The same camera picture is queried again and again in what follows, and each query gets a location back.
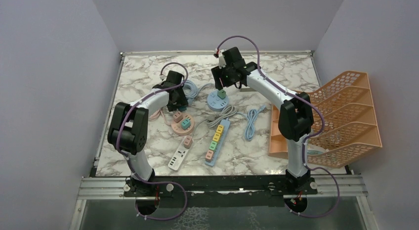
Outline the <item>pink charger plug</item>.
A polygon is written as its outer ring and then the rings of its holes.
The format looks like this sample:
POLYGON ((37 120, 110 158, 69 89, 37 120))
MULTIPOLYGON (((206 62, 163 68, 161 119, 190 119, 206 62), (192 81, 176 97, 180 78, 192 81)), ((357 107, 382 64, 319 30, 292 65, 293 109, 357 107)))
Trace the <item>pink charger plug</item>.
POLYGON ((182 120, 183 120, 183 113, 182 113, 182 112, 177 111, 177 112, 175 112, 175 113, 173 114, 173 117, 172 117, 172 121, 173 121, 173 122, 175 122, 175 123, 179 123, 179 122, 181 122, 182 120))

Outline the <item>green charger plug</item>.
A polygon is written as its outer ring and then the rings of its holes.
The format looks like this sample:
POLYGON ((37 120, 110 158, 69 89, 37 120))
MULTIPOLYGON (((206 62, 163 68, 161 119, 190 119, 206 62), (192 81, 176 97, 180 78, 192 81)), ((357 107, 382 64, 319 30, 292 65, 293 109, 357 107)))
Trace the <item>green charger plug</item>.
POLYGON ((225 98, 227 97, 227 95, 226 95, 226 91, 225 91, 224 89, 218 90, 218 91, 217 91, 217 96, 218 96, 220 99, 225 99, 225 98))

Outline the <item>pink charger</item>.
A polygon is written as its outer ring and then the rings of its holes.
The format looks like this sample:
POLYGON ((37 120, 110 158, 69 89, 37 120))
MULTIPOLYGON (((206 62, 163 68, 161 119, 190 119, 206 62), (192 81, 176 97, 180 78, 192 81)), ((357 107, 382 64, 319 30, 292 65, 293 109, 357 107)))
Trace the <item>pink charger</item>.
POLYGON ((212 158, 213 158, 213 155, 214 155, 214 151, 213 150, 208 150, 206 155, 205 155, 205 160, 207 162, 211 162, 212 158))
POLYGON ((184 141, 183 141, 183 146, 186 149, 189 149, 193 144, 193 138, 191 136, 186 136, 184 141))

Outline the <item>yellow charger plug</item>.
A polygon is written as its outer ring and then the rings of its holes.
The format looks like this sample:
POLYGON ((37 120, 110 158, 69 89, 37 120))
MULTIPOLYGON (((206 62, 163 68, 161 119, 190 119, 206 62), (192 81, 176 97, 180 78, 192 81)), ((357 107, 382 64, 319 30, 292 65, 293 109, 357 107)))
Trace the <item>yellow charger plug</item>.
POLYGON ((222 134, 224 130, 224 126, 223 125, 218 125, 216 128, 216 132, 219 134, 222 134))

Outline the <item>yellow charger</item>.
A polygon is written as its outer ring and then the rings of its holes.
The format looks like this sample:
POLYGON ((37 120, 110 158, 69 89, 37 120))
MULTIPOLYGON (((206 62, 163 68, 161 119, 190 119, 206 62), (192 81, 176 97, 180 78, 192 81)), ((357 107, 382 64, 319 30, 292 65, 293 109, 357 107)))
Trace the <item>yellow charger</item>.
POLYGON ((221 134, 220 133, 215 133, 212 140, 216 143, 219 143, 220 138, 221 138, 221 134))

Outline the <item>green charger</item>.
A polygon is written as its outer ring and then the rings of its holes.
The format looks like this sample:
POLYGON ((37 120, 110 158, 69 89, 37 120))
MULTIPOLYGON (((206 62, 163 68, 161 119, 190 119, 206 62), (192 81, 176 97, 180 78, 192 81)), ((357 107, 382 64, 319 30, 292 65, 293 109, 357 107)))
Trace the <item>green charger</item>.
POLYGON ((216 142, 212 141, 212 142, 210 143, 209 150, 211 150, 211 151, 216 151, 217 145, 218 145, 218 143, 216 143, 216 142))

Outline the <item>pink charger front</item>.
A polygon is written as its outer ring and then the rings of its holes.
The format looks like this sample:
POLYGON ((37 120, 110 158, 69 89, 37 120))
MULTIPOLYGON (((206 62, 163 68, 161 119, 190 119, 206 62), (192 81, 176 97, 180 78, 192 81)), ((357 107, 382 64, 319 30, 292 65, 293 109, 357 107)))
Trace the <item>pink charger front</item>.
POLYGON ((205 155, 205 160, 207 162, 211 162, 212 158, 213 158, 213 155, 214 155, 214 151, 213 150, 208 150, 206 155, 205 155))

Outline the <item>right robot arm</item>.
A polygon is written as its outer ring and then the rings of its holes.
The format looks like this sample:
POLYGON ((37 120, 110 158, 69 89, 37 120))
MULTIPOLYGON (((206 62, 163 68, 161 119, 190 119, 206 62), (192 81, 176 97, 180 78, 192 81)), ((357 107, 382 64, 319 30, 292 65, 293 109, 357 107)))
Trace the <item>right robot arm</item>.
POLYGON ((286 139, 288 150, 285 187, 292 194, 299 193, 310 178, 303 161, 306 158, 304 138, 311 133, 314 123, 308 94, 293 92, 272 80, 257 63, 246 63, 237 47, 217 50, 214 57, 218 59, 218 65, 211 69, 211 73, 216 89, 250 87, 278 108, 278 129, 286 139))

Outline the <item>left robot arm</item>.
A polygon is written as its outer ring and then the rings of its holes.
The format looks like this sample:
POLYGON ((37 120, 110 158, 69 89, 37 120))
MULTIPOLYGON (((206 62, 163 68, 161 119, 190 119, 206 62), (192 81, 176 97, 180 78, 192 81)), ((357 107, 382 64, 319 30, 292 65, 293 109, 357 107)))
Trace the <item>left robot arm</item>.
POLYGON ((155 172, 143 151, 147 141, 149 117, 169 104, 186 104, 187 99, 182 88, 187 79, 187 74, 170 70, 162 83, 155 85, 139 100, 115 105, 107 141, 127 161, 131 179, 137 183, 136 188, 142 195, 152 194, 155 185, 159 184, 152 180, 155 172))

